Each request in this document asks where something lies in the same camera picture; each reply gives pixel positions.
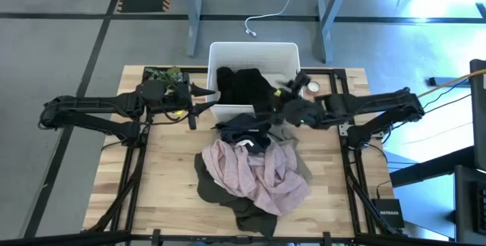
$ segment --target clothing pile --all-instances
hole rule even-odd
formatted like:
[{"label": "clothing pile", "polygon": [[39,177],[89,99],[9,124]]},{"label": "clothing pile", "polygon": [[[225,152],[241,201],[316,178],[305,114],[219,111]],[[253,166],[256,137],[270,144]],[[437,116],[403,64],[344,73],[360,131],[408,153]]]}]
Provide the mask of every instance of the clothing pile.
[{"label": "clothing pile", "polygon": [[231,68],[216,70],[218,90],[221,92],[220,105],[252,105],[257,115],[273,111],[276,88],[257,68],[233,72]]},{"label": "clothing pile", "polygon": [[221,140],[195,156],[197,192],[233,209],[240,230],[272,238],[277,216],[293,211],[311,193],[312,174],[283,126],[248,114],[216,124]]}]

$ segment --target wooden tabletop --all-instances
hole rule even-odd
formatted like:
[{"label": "wooden tabletop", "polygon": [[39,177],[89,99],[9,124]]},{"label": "wooden tabletop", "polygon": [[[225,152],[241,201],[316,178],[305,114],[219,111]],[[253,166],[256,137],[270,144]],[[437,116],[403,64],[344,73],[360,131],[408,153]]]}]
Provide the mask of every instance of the wooden tabletop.
[{"label": "wooden tabletop", "polygon": [[[133,91],[141,82],[143,71],[143,66],[125,66],[118,94]],[[346,73],[351,93],[369,94],[363,68],[349,68]],[[327,75],[311,76],[320,83],[320,94],[331,92]],[[206,74],[192,73],[190,77],[196,85],[206,86]],[[203,103],[204,98],[195,98],[194,102]],[[356,121],[363,123],[372,117],[360,115]],[[113,115],[112,120],[126,121],[118,115]],[[164,120],[163,115],[155,118],[155,121]],[[197,194],[194,154],[218,138],[216,131],[211,130],[214,124],[214,117],[207,110],[197,120],[196,131],[189,130],[187,121],[150,129],[133,233],[151,235],[154,229],[161,229],[163,235],[260,235],[239,231],[231,209],[206,203]],[[279,217],[275,236],[321,237],[322,232],[330,232],[334,238],[354,237],[337,129],[317,131],[301,127],[293,131],[299,139],[298,152],[314,178],[309,184],[311,195],[304,203],[290,214]],[[106,137],[105,144],[117,140]],[[381,147],[379,141],[373,144]],[[84,220],[85,229],[94,225],[115,199],[125,151],[126,147],[121,146],[103,151]],[[375,197],[376,186],[390,180],[387,163],[382,154],[371,148],[363,150],[363,163],[368,190],[371,197]],[[390,183],[380,186],[380,195],[393,197]],[[121,228],[125,226],[127,203],[125,201],[121,215]],[[361,230],[366,232],[360,201],[358,214]]]}]

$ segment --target cable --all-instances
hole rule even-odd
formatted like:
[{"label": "cable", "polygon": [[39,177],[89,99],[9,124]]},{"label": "cable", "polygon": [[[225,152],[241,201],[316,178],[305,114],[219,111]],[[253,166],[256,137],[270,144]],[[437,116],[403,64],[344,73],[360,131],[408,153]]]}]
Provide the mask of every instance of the cable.
[{"label": "cable", "polygon": [[458,101],[460,101],[460,100],[462,100],[462,99],[465,99],[465,98],[467,98],[467,97],[469,97],[469,96],[471,96],[471,94],[468,94],[468,95],[464,96],[463,98],[459,98],[459,99],[457,99],[457,100],[453,100],[452,102],[448,102],[448,103],[446,103],[446,104],[443,104],[442,106],[438,106],[438,107],[436,107],[435,109],[431,109],[431,110],[427,111],[425,114],[430,113],[430,112],[433,112],[434,110],[440,109],[440,108],[442,108],[442,107],[444,107],[444,106],[448,106],[448,105],[450,105],[450,104],[452,104],[452,103],[458,102]]},{"label": "cable", "polygon": [[451,92],[451,91],[452,91],[452,90],[453,90],[455,87],[457,87],[457,86],[459,86],[460,84],[462,84],[462,83],[466,82],[468,79],[469,79],[469,78],[466,78],[466,79],[464,79],[464,80],[460,81],[459,83],[457,83],[457,84],[455,84],[453,87],[451,87],[451,88],[450,88],[450,90],[448,90],[448,91],[446,91],[446,92],[441,93],[441,94],[440,94],[440,95],[439,95],[439,96],[438,96],[438,97],[437,97],[437,98],[436,98],[434,101],[428,102],[428,103],[427,103],[427,104],[426,104],[426,105],[423,107],[423,109],[425,109],[425,108],[426,108],[428,105],[430,105],[430,104],[432,104],[432,103],[435,103],[436,101],[438,101],[438,100],[439,100],[439,99],[442,97],[442,95],[444,95],[444,94],[448,94],[448,93],[449,93],[449,92]]},{"label": "cable", "polygon": [[385,144],[388,141],[388,139],[390,139],[390,136],[392,135],[392,131],[393,131],[393,127],[391,127],[390,132],[388,133],[387,138],[381,144]]},{"label": "cable", "polygon": [[474,76],[476,76],[476,75],[480,75],[480,74],[486,74],[486,69],[482,69],[482,70],[479,70],[479,71],[475,71],[475,72],[472,72],[472,73],[470,73],[470,74],[466,74],[466,75],[463,75],[463,76],[461,76],[461,77],[459,77],[459,78],[456,78],[456,79],[454,79],[454,80],[452,80],[452,81],[450,81],[450,82],[447,82],[447,83],[445,83],[445,84],[441,84],[441,85],[440,85],[440,86],[438,86],[438,87],[435,87],[435,88],[433,88],[433,89],[431,89],[431,90],[429,90],[429,91],[426,91],[426,92],[424,92],[424,93],[420,94],[420,95],[418,96],[418,98],[421,98],[421,97],[423,97],[423,96],[425,96],[425,95],[428,95],[428,94],[430,94],[430,93],[433,93],[434,91],[439,90],[439,89],[441,89],[441,88],[443,88],[443,87],[447,87],[447,86],[449,86],[449,85],[451,85],[451,84],[454,84],[454,83],[455,83],[455,82],[457,82],[457,81],[460,81],[460,80],[463,80],[463,79],[466,79],[466,78],[470,78],[470,77],[474,77]]},{"label": "cable", "polygon": [[421,139],[421,140],[414,140],[414,141],[407,142],[407,143],[404,143],[404,144],[402,143],[402,144],[400,144],[400,145],[402,146],[402,145],[406,145],[406,144],[415,144],[415,143],[419,143],[419,142],[422,142],[422,141],[424,141],[424,140],[431,139],[431,138],[433,138],[433,137],[436,137],[436,136],[442,135],[442,134],[447,133],[447,132],[449,132],[449,131],[453,131],[454,129],[461,128],[461,127],[463,127],[463,126],[470,125],[470,124],[472,124],[472,121],[471,121],[471,122],[469,122],[469,123],[467,123],[467,124],[460,125],[460,126],[456,126],[456,127],[454,127],[454,128],[448,129],[448,130],[446,130],[446,131],[442,131],[442,132],[440,132],[440,133],[438,133],[438,134],[435,134],[435,135],[432,135],[432,136],[430,136],[430,137],[426,137],[425,139]]},{"label": "cable", "polygon": [[287,3],[286,5],[283,7],[283,9],[281,11],[279,11],[278,13],[276,14],[265,14],[265,15],[259,15],[259,16],[254,16],[254,17],[249,17],[245,20],[245,32],[249,35],[251,35],[252,37],[257,37],[257,33],[255,33],[253,30],[250,30],[250,28],[248,27],[248,21],[252,20],[252,19],[259,19],[259,18],[265,18],[265,17],[272,17],[272,16],[279,16],[281,14],[283,14],[284,11],[286,11],[287,9],[287,6],[289,6],[289,3],[290,3],[291,0],[287,0]]},{"label": "cable", "polygon": [[395,130],[395,129],[397,129],[397,128],[401,128],[401,127],[402,127],[404,124],[406,124],[406,122],[403,122],[403,123],[401,123],[399,126],[392,128],[392,130]]},{"label": "cable", "polygon": [[380,184],[377,186],[377,198],[378,198],[378,200],[380,199],[380,192],[378,191],[378,190],[380,189],[380,186],[381,186],[381,185],[385,185],[385,184],[387,184],[387,183],[389,183],[389,182],[391,182],[391,180],[388,180],[388,181],[382,182],[382,183],[380,183]]},{"label": "cable", "polygon": [[160,106],[162,107],[162,111],[163,111],[164,115],[167,117],[167,119],[169,119],[169,120],[171,120],[171,121],[178,121],[178,120],[181,118],[181,117],[177,117],[177,118],[173,118],[173,117],[171,117],[171,116],[170,116],[170,115],[167,113],[166,107],[165,107],[163,104],[161,104]]},{"label": "cable", "polygon": [[177,121],[170,121],[170,122],[158,122],[158,123],[152,123],[152,124],[149,124],[149,126],[152,126],[152,125],[173,125],[173,124],[177,124],[181,121],[184,121],[186,118],[189,117],[189,113],[186,114],[186,116],[180,118],[179,120]]},{"label": "cable", "polygon": [[368,143],[367,145],[368,145],[369,147],[373,147],[374,149],[376,149],[376,150],[380,151],[380,152],[381,152],[381,154],[383,155],[383,157],[385,158],[385,160],[386,160],[386,161],[387,161],[387,163],[388,163],[388,158],[387,158],[387,155],[385,154],[385,152],[384,152],[384,151],[382,151],[382,149],[381,149],[381,148],[379,148],[379,147],[377,147],[377,146],[375,146],[375,145],[373,145],[373,144],[371,144],[371,143],[370,143],[370,144]]},{"label": "cable", "polygon": [[103,150],[104,150],[105,148],[107,148],[107,147],[111,147],[111,146],[114,146],[114,145],[116,145],[116,144],[121,144],[121,143],[123,143],[123,141],[122,141],[122,140],[119,140],[119,141],[114,142],[114,143],[108,143],[108,144],[104,145],[103,147],[101,147],[101,151],[103,151]]}]

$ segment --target black floor strip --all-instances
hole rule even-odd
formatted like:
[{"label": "black floor strip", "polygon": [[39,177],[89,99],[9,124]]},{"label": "black floor strip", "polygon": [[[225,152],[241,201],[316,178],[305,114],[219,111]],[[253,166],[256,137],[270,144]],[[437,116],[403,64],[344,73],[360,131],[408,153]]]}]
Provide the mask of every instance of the black floor strip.
[{"label": "black floor strip", "polygon": [[486,19],[486,8],[484,7],[484,4],[483,3],[476,3],[476,7],[478,8],[479,10],[479,13],[481,14],[481,16]]},{"label": "black floor strip", "polygon": [[10,19],[101,20],[105,17],[106,14],[0,13],[0,18]]},{"label": "black floor strip", "polygon": [[[336,17],[338,23],[382,23],[382,24],[486,24],[486,9],[477,3],[483,18],[469,17]],[[202,14],[202,21],[245,21],[253,15],[243,14]],[[0,13],[1,18],[11,19],[51,19],[51,20],[117,20],[117,21],[186,21],[186,14],[27,14]],[[289,22],[318,22],[318,16],[311,15],[280,15],[264,17],[258,21],[289,21]]]},{"label": "black floor strip", "polygon": [[[108,11],[104,15],[103,23],[98,32],[98,37],[94,43],[93,50],[91,51],[90,59],[88,60],[87,66],[84,70],[83,77],[79,87],[77,88],[76,97],[83,97],[86,94],[88,84],[90,83],[91,76],[93,75],[94,68],[96,66],[96,61],[98,60],[99,52],[101,51],[101,46],[106,36],[106,32],[109,28],[109,23],[111,21],[111,16],[115,10],[116,3],[118,0],[111,0],[109,3]],[[39,228],[40,221],[43,217],[44,211],[46,210],[47,203],[49,201],[49,196],[52,193],[54,187],[55,179],[59,169],[61,168],[62,160],[64,159],[64,154],[68,148],[69,139],[71,138],[73,128],[68,127],[63,129],[61,137],[58,142],[58,146],[55,149],[54,156],[52,157],[49,170],[47,172],[46,179],[44,180],[43,188],[37,198],[37,202],[27,223],[27,228],[24,233],[24,238],[33,238],[36,236],[37,229]]]}]

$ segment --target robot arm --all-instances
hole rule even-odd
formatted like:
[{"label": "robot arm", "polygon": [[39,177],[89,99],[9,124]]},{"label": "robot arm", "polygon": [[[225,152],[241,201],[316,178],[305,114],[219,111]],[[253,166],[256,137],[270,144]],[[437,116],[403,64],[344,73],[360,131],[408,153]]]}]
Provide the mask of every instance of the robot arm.
[{"label": "robot arm", "polygon": [[298,96],[300,89],[309,82],[310,78],[301,71],[295,81],[286,84],[290,90],[280,89],[282,113],[290,124],[329,129],[346,123],[356,115],[383,112],[364,125],[348,128],[348,145],[351,148],[363,147],[371,135],[387,132],[397,122],[418,121],[425,114],[417,96],[408,88],[369,96],[329,94],[316,96],[312,102]]},{"label": "robot arm", "polygon": [[[138,85],[134,92],[123,93],[117,97],[60,96],[44,105],[45,108],[39,119],[39,128],[57,129],[73,125],[107,135],[115,135],[124,145],[134,146],[137,145],[141,125],[156,125],[138,121],[138,118],[145,112],[167,115],[168,112],[187,111],[188,115],[185,118],[189,119],[189,127],[194,130],[196,129],[195,117],[214,104],[214,102],[207,102],[192,105],[191,95],[205,96],[214,92],[189,84],[187,73],[183,74],[182,82],[173,85],[172,92],[166,92],[164,81],[148,80]],[[94,113],[116,113],[130,118],[131,121],[117,123],[88,115]],[[171,118],[171,120],[181,121],[180,118]]]}]

